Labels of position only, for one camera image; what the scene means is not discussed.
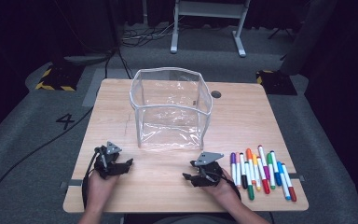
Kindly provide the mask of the orange marker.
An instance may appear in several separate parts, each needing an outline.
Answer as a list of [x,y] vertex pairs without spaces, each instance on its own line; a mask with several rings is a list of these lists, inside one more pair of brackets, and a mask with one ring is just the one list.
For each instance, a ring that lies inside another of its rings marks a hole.
[[249,163],[250,177],[252,184],[255,184],[255,169],[254,169],[254,161],[253,161],[253,153],[250,148],[246,149],[246,158]]

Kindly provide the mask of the person's grey lap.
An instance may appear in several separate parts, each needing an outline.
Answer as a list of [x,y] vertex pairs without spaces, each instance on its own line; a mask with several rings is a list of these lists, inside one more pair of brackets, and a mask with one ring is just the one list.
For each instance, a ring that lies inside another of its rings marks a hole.
[[206,215],[165,217],[153,224],[236,224],[235,221]]

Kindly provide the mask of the light blue marker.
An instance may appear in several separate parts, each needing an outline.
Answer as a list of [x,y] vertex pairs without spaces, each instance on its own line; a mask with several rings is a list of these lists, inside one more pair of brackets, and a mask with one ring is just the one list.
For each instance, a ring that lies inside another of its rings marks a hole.
[[291,193],[290,193],[291,182],[290,182],[290,178],[287,174],[287,170],[285,168],[285,165],[282,164],[280,161],[277,162],[277,166],[278,166],[279,175],[280,175],[280,178],[282,181],[282,189],[283,189],[283,194],[284,194],[285,200],[291,201],[292,200]]

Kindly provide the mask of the magenta marker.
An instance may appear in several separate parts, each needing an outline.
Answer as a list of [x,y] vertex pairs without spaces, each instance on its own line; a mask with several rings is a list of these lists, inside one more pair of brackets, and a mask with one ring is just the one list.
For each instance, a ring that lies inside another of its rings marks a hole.
[[265,156],[264,148],[261,145],[259,145],[257,147],[257,149],[258,149],[258,152],[259,152],[259,157],[261,159],[261,164],[263,166],[266,179],[270,180],[269,167],[268,167],[268,164],[267,164],[267,159],[266,159],[266,156]]

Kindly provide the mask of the black marker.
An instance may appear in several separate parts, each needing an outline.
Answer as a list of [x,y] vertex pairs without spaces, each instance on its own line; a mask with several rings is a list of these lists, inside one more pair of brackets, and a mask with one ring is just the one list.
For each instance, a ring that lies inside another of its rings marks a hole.
[[247,189],[248,181],[247,181],[245,159],[243,153],[240,153],[240,166],[241,166],[241,185],[244,189]]

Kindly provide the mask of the grey covered post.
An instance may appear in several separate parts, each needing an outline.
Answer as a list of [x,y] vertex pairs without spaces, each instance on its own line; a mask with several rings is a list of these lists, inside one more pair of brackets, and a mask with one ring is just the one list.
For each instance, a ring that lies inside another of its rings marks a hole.
[[306,19],[279,69],[281,74],[295,76],[300,72],[329,21],[336,4],[337,0],[310,0]]

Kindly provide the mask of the brown-red marker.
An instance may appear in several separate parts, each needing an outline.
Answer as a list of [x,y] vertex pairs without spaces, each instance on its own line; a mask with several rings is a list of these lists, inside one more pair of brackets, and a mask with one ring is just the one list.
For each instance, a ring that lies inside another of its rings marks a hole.
[[290,200],[292,202],[296,202],[296,192],[295,192],[295,189],[294,189],[294,187],[292,185],[292,181],[291,181],[290,176],[288,174],[286,165],[284,163],[282,163],[282,172],[284,174],[285,182],[286,182],[287,189],[288,189],[288,192],[289,192],[289,195],[290,195]]

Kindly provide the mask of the grey stand base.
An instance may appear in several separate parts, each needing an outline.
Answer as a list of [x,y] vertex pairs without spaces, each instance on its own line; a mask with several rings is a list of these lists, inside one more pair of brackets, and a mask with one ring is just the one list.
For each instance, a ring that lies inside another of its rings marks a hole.
[[107,61],[112,54],[91,54],[85,56],[65,56],[64,59],[73,65],[88,66]]

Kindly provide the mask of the yellow marker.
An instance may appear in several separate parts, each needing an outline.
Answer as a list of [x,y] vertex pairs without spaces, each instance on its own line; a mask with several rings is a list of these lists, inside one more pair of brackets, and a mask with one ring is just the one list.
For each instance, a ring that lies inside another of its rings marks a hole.
[[261,179],[260,179],[260,175],[259,175],[257,156],[255,154],[253,154],[253,166],[254,166],[254,177],[255,177],[256,190],[260,191],[261,190]]

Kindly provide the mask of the dark green marker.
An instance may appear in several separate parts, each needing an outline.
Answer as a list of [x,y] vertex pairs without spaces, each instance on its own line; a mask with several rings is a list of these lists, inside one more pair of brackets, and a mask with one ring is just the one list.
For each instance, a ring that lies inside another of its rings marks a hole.
[[253,188],[253,183],[252,183],[252,179],[251,179],[249,162],[246,161],[244,163],[244,166],[245,166],[245,173],[246,173],[246,179],[247,179],[248,197],[251,201],[253,201],[255,199],[255,194],[254,194],[254,188]]

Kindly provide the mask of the dark blue marker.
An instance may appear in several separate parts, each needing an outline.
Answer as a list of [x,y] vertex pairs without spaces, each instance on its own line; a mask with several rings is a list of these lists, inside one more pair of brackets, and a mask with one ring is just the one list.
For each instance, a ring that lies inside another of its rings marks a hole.
[[271,150],[269,154],[270,154],[270,157],[272,159],[272,165],[273,165],[276,185],[280,187],[282,185],[282,180],[281,180],[281,176],[280,176],[279,169],[278,169],[278,164],[277,164],[277,160],[276,160],[275,151]]

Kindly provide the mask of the light green marker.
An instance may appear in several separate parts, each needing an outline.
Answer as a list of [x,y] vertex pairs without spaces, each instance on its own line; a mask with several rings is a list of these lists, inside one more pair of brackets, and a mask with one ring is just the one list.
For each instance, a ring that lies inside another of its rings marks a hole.
[[271,189],[276,189],[276,181],[274,176],[274,168],[272,163],[271,154],[268,153],[267,155],[267,164],[268,164],[268,172],[269,172],[269,185]]

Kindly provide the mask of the red marker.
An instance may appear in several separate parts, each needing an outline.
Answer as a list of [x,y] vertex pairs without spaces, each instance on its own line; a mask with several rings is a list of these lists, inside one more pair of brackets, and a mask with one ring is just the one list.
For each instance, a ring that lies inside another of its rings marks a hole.
[[269,189],[269,182],[267,180],[265,171],[264,171],[264,166],[262,164],[261,158],[260,157],[256,157],[257,160],[257,165],[258,165],[258,170],[260,173],[260,178],[261,178],[261,182],[262,182],[262,186],[263,186],[263,190],[266,194],[270,194],[270,189]]

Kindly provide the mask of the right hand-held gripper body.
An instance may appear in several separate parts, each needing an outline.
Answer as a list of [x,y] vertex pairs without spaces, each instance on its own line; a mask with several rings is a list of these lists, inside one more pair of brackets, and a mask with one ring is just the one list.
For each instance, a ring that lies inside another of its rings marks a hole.
[[197,168],[198,187],[217,186],[222,177],[223,171],[217,162],[223,158],[222,153],[202,152],[196,159],[200,163]]

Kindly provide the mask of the clear plastic pouch white trim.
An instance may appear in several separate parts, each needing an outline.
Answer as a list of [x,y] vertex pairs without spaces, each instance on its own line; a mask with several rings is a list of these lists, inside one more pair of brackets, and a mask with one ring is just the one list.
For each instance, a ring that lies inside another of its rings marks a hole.
[[131,83],[140,147],[204,147],[213,97],[199,72],[180,67],[139,70]]

